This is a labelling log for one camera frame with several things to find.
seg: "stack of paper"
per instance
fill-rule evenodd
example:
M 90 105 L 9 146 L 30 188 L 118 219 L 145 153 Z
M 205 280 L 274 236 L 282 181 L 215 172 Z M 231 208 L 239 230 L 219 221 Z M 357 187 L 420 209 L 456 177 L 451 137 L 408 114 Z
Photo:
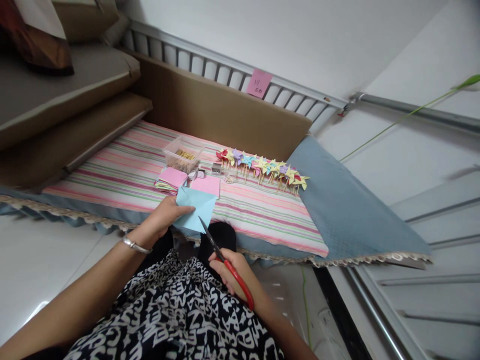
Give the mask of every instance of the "stack of paper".
M 190 185 L 191 189 L 203 191 L 215 195 L 220 199 L 220 178 L 212 175 L 206 175 L 204 178 L 197 177 Z
M 177 195 L 179 187 L 185 184 L 188 175 L 182 171 L 167 167 L 155 181 L 155 187 L 162 193 Z

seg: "blue blanket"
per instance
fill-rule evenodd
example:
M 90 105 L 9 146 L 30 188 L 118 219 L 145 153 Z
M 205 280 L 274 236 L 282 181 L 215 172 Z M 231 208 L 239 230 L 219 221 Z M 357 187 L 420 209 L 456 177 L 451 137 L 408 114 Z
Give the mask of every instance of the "blue blanket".
M 309 259 L 317 266 L 370 262 L 392 256 L 397 259 L 405 256 L 428 259 L 431 252 L 425 241 L 325 151 L 312 136 L 303 139 L 288 162 L 296 167 L 300 174 L 310 177 L 307 190 L 300 191 L 299 195 L 328 245 L 329 254 L 327 258 L 322 258 L 239 234 L 237 242 L 240 248 L 250 253 L 262 254 L 264 259 L 271 259 L 263 260 L 263 265 L 267 266 L 272 260 L 278 262 L 282 259 Z M 147 213 L 49 194 L 26 194 L 7 188 L 0 188 L 0 194 L 133 224 L 140 224 L 148 216 Z M 30 216 L 37 214 L 51 221 L 63 219 L 72 225 L 81 223 L 81 220 L 52 216 L 46 212 L 35 212 L 27 208 L 22 210 Z M 0 207 L 0 214 L 11 212 L 11 206 Z M 199 238 L 197 233 L 188 235 Z

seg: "plastic box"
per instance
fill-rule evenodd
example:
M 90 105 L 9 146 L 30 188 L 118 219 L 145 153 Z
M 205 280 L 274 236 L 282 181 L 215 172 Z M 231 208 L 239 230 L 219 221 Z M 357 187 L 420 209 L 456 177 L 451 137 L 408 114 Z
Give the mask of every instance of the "plastic box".
M 167 146 L 163 148 L 165 154 L 166 165 L 189 174 L 200 160 L 200 154 L 204 151 L 205 145 L 201 142 L 179 136 Z M 193 155 L 193 159 L 177 155 L 177 152 L 183 150 L 184 152 Z

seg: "wooden stick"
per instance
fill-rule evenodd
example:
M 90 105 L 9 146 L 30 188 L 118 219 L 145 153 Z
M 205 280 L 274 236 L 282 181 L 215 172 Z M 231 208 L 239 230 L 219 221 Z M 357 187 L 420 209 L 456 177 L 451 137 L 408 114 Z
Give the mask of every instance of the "wooden stick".
M 282 183 L 282 176 L 279 176 L 279 177 L 278 177 L 278 186 L 276 187 L 276 192 L 279 191 L 279 189 L 280 189 L 280 184 L 281 184 L 281 183 Z

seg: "bangle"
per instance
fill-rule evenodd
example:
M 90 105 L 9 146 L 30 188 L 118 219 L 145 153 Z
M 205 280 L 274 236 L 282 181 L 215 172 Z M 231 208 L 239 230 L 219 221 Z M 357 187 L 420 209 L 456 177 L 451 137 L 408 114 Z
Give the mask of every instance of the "bangle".
M 130 240 L 127 235 L 125 235 L 122 239 L 121 239 L 125 244 L 127 244 L 129 247 L 131 247 L 132 249 L 135 249 L 137 250 L 138 252 L 142 253 L 142 254 L 150 254 L 152 252 L 152 249 L 150 250 L 147 250 L 141 246 L 138 246 L 135 242 L 133 242 L 132 240 Z

